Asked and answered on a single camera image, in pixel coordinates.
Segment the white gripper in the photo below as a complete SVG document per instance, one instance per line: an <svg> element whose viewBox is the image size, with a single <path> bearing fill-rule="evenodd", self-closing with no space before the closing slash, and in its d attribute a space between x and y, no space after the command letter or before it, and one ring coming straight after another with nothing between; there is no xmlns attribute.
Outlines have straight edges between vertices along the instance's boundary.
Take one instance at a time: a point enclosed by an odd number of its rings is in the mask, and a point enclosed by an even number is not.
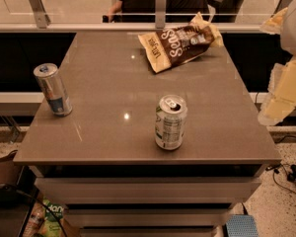
<svg viewBox="0 0 296 237"><path fill-rule="evenodd" d="M296 55L296 0L264 21L259 29L280 35L281 47ZM285 65L275 63L271 70L268 93L263 100L258 121L262 125L282 122L296 108L296 56Z"/></svg>

